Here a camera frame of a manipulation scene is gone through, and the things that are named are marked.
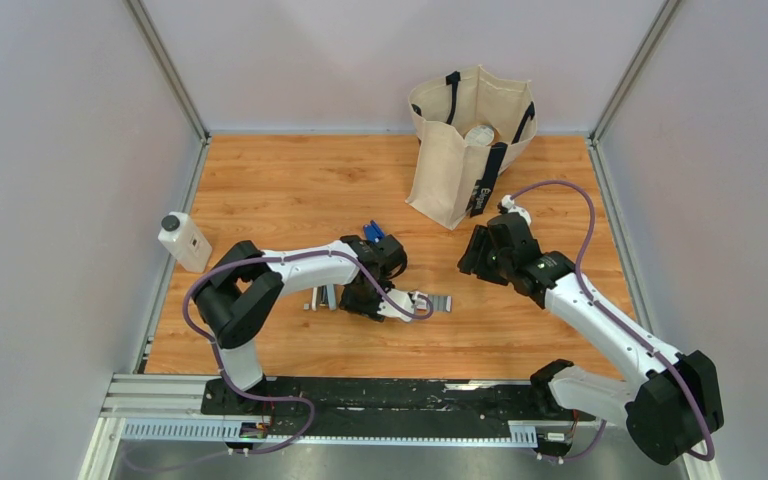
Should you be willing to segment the blue black stapler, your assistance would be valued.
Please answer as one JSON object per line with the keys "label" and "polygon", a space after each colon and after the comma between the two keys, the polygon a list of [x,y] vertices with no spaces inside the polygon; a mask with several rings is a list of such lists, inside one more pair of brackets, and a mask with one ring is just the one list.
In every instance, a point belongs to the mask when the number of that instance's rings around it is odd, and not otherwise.
{"label": "blue black stapler", "polygon": [[386,237],[386,234],[374,220],[363,225],[363,233],[366,240],[372,243],[378,243]]}

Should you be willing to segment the red white staples box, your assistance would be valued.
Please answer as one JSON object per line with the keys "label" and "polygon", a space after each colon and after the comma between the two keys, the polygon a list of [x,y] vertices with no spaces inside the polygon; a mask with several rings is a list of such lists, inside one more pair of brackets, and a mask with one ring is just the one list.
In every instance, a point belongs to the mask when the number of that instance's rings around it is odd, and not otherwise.
{"label": "red white staples box", "polygon": [[449,295],[416,292],[415,306],[420,312],[432,310],[434,312],[451,313],[453,310],[453,298]]}

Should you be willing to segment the light grey white stapler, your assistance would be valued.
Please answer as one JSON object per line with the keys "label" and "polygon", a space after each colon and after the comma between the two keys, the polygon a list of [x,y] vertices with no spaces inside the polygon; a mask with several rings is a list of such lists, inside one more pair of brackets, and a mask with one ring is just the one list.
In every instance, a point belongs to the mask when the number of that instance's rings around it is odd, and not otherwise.
{"label": "light grey white stapler", "polygon": [[333,284],[315,287],[312,291],[310,309],[317,311],[328,309],[335,311],[338,308],[336,286]]}

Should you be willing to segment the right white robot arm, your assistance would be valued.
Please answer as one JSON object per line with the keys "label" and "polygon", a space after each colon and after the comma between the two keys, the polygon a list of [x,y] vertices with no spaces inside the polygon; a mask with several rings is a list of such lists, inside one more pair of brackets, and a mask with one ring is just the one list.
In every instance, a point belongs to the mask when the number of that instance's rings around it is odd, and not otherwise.
{"label": "right white robot arm", "polygon": [[718,375],[699,350],[684,354],[631,320],[559,251],[544,252],[528,221],[509,212],[473,229],[460,272],[514,290],[574,328],[621,374],[616,380],[557,359],[530,377],[539,416],[577,410],[624,428],[668,465],[724,425]]}

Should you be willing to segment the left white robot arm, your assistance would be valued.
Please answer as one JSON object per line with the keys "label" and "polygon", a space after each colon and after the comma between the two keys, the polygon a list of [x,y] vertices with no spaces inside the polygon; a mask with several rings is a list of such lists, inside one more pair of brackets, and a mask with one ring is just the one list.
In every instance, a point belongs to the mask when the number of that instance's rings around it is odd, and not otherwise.
{"label": "left white robot arm", "polygon": [[187,292],[182,311],[196,307],[202,330],[229,385],[227,401],[239,413],[264,405],[264,373],[255,338],[275,303],[299,291],[339,285],[340,309],[375,321],[411,322],[427,311],[417,292],[394,287],[407,266],[403,246],[392,236],[379,241],[343,236],[326,245],[292,250],[261,250],[251,241],[235,244]]}

